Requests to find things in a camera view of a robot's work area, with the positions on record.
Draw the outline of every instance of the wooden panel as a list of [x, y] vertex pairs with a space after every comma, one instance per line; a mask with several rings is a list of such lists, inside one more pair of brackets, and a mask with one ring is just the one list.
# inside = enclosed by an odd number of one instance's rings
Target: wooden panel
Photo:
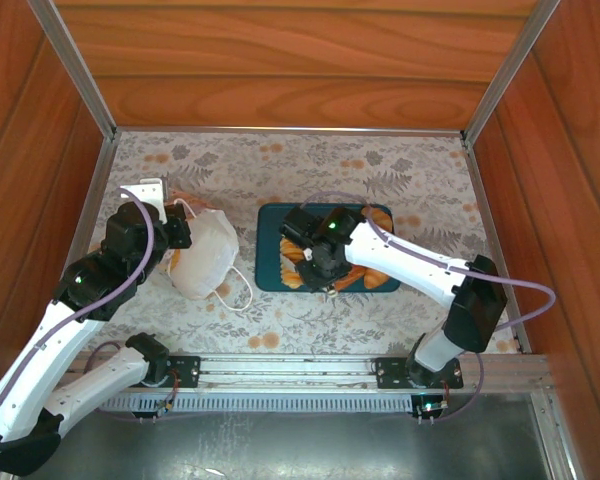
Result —
[[56, 0], [57, 5], [282, 7], [527, 16], [536, 0]]
[[523, 19], [369, 12], [67, 9], [94, 75], [319, 75], [489, 82]]
[[557, 290], [527, 330], [600, 478], [600, 1], [561, 2], [475, 148], [510, 271]]
[[455, 128], [486, 85], [276, 78], [100, 78], [119, 125]]
[[78, 111], [80, 99], [67, 80], [45, 42], [0, 141], [0, 313], [29, 249], [28, 233], [40, 222], [50, 178]]
[[0, 132], [42, 45], [42, 35], [26, 2], [0, 1]]
[[600, 204], [600, 1], [566, 2], [534, 52]]
[[498, 113], [556, 286], [573, 319], [570, 327], [581, 344], [582, 361], [600, 395], [600, 208], [533, 57]]
[[[516, 180], [508, 146], [495, 115], [476, 143], [475, 153], [510, 275], [555, 287], [529, 215], [528, 209], [533, 206], [527, 205]], [[539, 307], [546, 298], [532, 290], [518, 289], [516, 293], [523, 312]], [[558, 303], [527, 323], [526, 330], [534, 351], [549, 353], [561, 406], [587, 478], [600, 478], [600, 408], [591, 380], [576, 353], [578, 347], [569, 328], [567, 312], [563, 296], [559, 295]]]
[[80, 107], [68, 138], [64, 154], [54, 162], [57, 171], [49, 178], [44, 213], [0, 315], [0, 378], [44, 314], [89, 189], [101, 134], [86, 106]]

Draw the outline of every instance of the patterned fabric surface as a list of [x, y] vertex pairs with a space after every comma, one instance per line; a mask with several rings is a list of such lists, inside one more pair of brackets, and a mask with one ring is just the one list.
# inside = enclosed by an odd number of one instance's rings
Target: patterned fabric surface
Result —
[[[92, 237], [97, 245], [121, 200], [114, 190], [144, 177], [225, 211], [240, 240], [238, 267], [252, 282], [244, 312], [217, 298], [190, 301], [152, 277], [92, 345], [155, 333], [171, 351], [189, 353], [402, 353], [445, 315], [442, 307], [402, 285], [394, 293], [269, 293], [254, 279], [258, 209], [341, 190], [391, 208], [396, 233], [452, 257], [489, 255], [460, 141], [455, 138], [324, 135], [146, 133], [122, 135]], [[327, 199], [337, 202], [339, 199]], [[247, 291], [229, 273], [219, 294], [242, 305]], [[515, 352], [509, 330], [490, 352]]]

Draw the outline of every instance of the metal rod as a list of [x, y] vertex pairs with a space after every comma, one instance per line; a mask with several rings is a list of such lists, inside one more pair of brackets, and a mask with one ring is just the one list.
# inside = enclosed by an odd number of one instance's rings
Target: metal rod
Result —
[[100, 154], [93, 170], [89, 190], [82, 206], [82, 212], [80, 212], [80, 218], [76, 226], [76, 231], [73, 234], [73, 240], [69, 247], [64, 268], [67, 268], [68, 265], [87, 253], [91, 234], [98, 219], [100, 203], [102, 202], [102, 197], [107, 186], [109, 172], [116, 156], [118, 139], [119, 135], [116, 135], [113, 140], [105, 138], [102, 141]]
[[482, 100], [480, 100], [478, 108], [476, 108], [471, 120], [469, 120], [469, 125], [465, 130], [465, 139], [470, 145], [473, 145], [478, 139], [487, 120], [489, 120], [502, 95], [504, 95], [513, 77], [515, 77], [524, 59], [527, 58], [531, 48], [536, 43], [544, 26], [549, 21], [549, 18], [551, 18], [559, 3], [560, 0], [538, 1], [536, 8], [529, 16], [522, 32], [516, 39], [513, 48], [496, 72]]
[[[98, 355], [107, 359], [112, 353]], [[88, 352], [74, 360], [61, 384], [82, 375]], [[411, 388], [378, 389], [372, 355], [200, 355], [200, 378], [197, 389], [182, 392], [233, 394], [421, 394], [442, 390]], [[553, 389], [547, 360], [542, 355], [485, 354], [483, 393], [529, 393], [537, 389]], [[464, 388], [456, 393], [473, 393], [480, 376], [473, 354], [460, 357]], [[162, 392], [151, 389], [151, 392]], [[129, 389], [127, 393], [143, 394], [146, 389]]]
[[187, 133], [272, 133], [297, 135], [360, 135], [394, 137], [452, 137], [461, 138], [459, 130], [409, 129], [409, 128], [327, 128], [327, 127], [219, 127], [219, 126], [121, 126], [122, 132], [187, 132]]
[[559, 423], [555, 416], [555, 398], [552, 400], [548, 392], [538, 390], [531, 393], [531, 405], [551, 478], [565, 480], [584, 478], [577, 457], [565, 448], [566, 443], [562, 435], [564, 430], [558, 428]]
[[[473, 184], [473, 191], [476, 195], [478, 210], [480, 211], [480, 216], [482, 217], [482, 224], [484, 225], [484, 231], [487, 235], [493, 261], [498, 268], [499, 274], [509, 277], [507, 262], [504, 258], [504, 253], [502, 252], [502, 246], [498, 238], [498, 231], [496, 230], [496, 225], [493, 221], [493, 215], [491, 214], [491, 208], [489, 207], [489, 200], [487, 199], [487, 192], [484, 189], [484, 183], [482, 183], [480, 168], [478, 167], [478, 161], [476, 159], [475, 152], [473, 151], [473, 148], [467, 144], [467, 142], [463, 142], [463, 144], [467, 154], [467, 168], [469, 170], [469, 177], [471, 178], [471, 183]], [[507, 298], [509, 299], [509, 302], [507, 303], [507, 314], [509, 315], [509, 318], [519, 318], [521, 313], [515, 290], [511, 285], [505, 284], [503, 287], [505, 293], [507, 294]], [[524, 324], [516, 325], [514, 327], [514, 332], [518, 337], [518, 342], [520, 343], [522, 351], [525, 353], [531, 353], [531, 344], [529, 342], [529, 337], [527, 336], [527, 331], [524, 328]]]
[[105, 138], [112, 140], [116, 131], [115, 121], [54, 2], [28, 2], [98, 128]]

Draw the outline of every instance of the bread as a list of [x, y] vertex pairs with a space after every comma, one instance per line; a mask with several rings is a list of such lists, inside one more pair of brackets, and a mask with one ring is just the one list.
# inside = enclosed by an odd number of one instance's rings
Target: bread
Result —
[[172, 272], [175, 270], [178, 262], [180, 261], [180, 250], [174, 250], [173, 255], [171, 256], [171, 260], [169, 260], [169, 271]]
[[373, 223], [378, 225], [381, 229], [391, 232], [393, 230], [393, 221], [391, 220], [389, 214], [380, 210], [379, 208], [364, 207], [362, 209], [362, 214], [365, 217], [367, 216], [369, 208], [371, 208], [371, 220], [373, 220]]
[[366, 267], [361, 267], [360, 265], [354, 265], [346, 277], [342, 277], [340, 280], [337, 280], [336, 283], [333, 284], [333, 287], [337, 290], [344, 290], [348, 286], [352, 285], [357, 280], [361, 279], [364, 276], [364, 272], [367, 270]]
[[303, 284], [300, 274], [289, 270], [285, 266], [280, 267], [280, 278], [284, 285], [294, 290]]
[[367, 271], [364, 272], [364, 287], [369, 290], [378, 288], [380, 285], [389, 281], [389, 275], [386, 273], [379, 272], [377, 270], [373, 270], [372, 268], [367, 268]]
[[302, 249], [288, 238], [283, 237], [282, 240], [280, 240], [280, 253], [293, 263], [298, 263], [304, 260], [304, 253], [302, 252]]

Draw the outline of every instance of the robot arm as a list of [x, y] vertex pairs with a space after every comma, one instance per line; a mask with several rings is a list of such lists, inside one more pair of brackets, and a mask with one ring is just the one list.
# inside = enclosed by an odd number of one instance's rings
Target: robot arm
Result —
[[[296, 207], [280, 231], [304, 249], [305, 260], [296, 270], [313, 291], [329, 290], [355, 264], [386, 273], [449, 310], [447, 318], [411, 350], [405, 375], [413, 385], [453, 384], [449, 375], [458, 364], [456, 357], [464, 351], [483, 352], [504, 311], [507, 299], [501, 284], [457, 271], [497, 275], [493, 262], [481, 255], [468, 262], [431, 252], [389, 232], [380, 236], [364, 216], [346, 208], [336, 208], [323, 219]], [[389, 242], [415, 255], [400, 252]], [[427, 259], [456, 269], [440, 268]]]
[[[160, 179], [124, 187], [146, 202], [154, 242], [140, 275], [148, 244], [147, 223], [134, 203], [123, 204], [107, 221], [101, 248], [70, 265], [35, 333], [0, 381], [0, 470], [28, 475], [56, 450], [61, 438], [87, 413], [143, 379], [164, 377], [169, 351], [147, 334], [131, 337], [105, 365], [52, 393], [87, 342], [130, 298], [169, 248], [188, 248], [190, 231], [181, 205], [163, 205]], [[88, 318], [69, 317], [128, 283]], [[44, 340], [51, 332], [53, 335]]]

